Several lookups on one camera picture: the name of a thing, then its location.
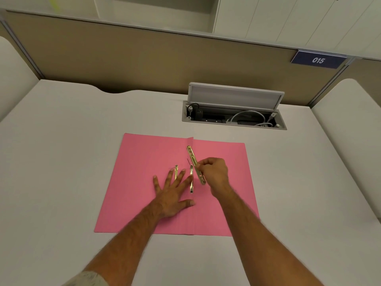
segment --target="left arm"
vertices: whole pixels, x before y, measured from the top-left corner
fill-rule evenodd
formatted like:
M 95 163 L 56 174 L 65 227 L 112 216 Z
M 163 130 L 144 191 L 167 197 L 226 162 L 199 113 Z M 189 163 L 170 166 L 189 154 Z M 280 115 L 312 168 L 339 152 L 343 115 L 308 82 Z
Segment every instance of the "left arm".
M 181 194 L 192 181 L 192 176 L 189 176 L 181 183 L 184 174 L 185 170 L 181 171 L 171 184 L 171 170 L 163 189 L 154 176 L 155 199 L 113 237 L 83 271 L 96 272 L 109 286 L 131 285 L 143 250 L 159 220 L 174 216 L 182 209 L 194 205 L 193 200 L 179 202 Z

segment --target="sleeve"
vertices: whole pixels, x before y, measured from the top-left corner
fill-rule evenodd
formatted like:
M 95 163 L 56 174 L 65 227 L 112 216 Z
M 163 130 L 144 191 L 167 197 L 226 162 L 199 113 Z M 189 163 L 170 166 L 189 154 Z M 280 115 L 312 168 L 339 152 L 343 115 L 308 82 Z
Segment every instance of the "sleeve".
M 84 271 L 62 286 L 109 286 L 103 277 L 95 272 Z

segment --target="open lid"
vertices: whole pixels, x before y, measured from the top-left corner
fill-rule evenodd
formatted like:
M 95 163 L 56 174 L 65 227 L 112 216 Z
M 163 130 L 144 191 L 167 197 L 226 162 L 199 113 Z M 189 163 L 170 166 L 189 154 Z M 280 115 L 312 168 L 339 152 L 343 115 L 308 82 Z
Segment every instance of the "open lid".
M 283 91 L 191 82 L 188 102 L 234 109 L 275 110 L 283 95 Z

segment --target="white desk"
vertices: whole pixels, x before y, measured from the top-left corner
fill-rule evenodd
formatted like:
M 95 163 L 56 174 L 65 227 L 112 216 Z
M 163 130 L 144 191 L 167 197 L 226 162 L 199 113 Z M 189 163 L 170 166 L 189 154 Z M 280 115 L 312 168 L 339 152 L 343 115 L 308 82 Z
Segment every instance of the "white desk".
M 381 281 L 381 225 L 307 107 L 288 128 L 181 121 L 184 95 L 42 80 L 0 123 L 0 281 L 58 285 L 113 236 L 93 229 L 125 132 L 245 142 L 265 225 L 326 286 Z M 154 235 L 133 285 L 248 285 L 231 237 Z

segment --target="number sign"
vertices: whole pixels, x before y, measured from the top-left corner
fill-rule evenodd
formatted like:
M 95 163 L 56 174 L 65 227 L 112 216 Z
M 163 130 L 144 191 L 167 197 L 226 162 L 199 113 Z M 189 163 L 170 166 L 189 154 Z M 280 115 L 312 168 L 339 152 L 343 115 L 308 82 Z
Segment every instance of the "number sign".
M 298 50 L 291 63 L 337 69 L 345 59 L 344 55 Z

